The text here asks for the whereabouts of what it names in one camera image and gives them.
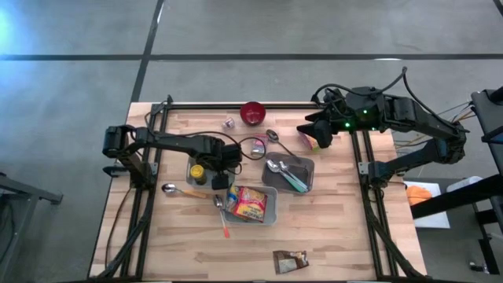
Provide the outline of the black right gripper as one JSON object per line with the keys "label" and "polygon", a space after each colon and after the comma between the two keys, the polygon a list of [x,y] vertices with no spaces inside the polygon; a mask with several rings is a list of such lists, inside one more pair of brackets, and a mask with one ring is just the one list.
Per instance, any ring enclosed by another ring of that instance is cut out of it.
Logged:
{"label": "black right gripper", "polygon": [[355,132],[355,114],[348,108],[346,98],[339,89],[324,89],[323,92],[323,101],[318,97],[320,90],[314,93],[314,102],[321,111],[305,116],[307,121],[318,121],[299,125],[296,129],[314,138],[319,147],[325,149],[332,143],[332,131]]}

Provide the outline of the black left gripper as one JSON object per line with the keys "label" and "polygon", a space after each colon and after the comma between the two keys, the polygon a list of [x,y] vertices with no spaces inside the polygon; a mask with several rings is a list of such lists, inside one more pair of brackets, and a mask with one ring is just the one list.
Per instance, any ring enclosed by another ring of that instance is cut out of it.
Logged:
{"label": "black left gripper", "polygon": [[[226,144],[222,139],[202,136],[203,147],[197,151],[196,163],[209,170],[226,170],[237,167],[243,159],[239,144]],[[211,180],[213,190],[229,188],[228,174],[214,174]]]}

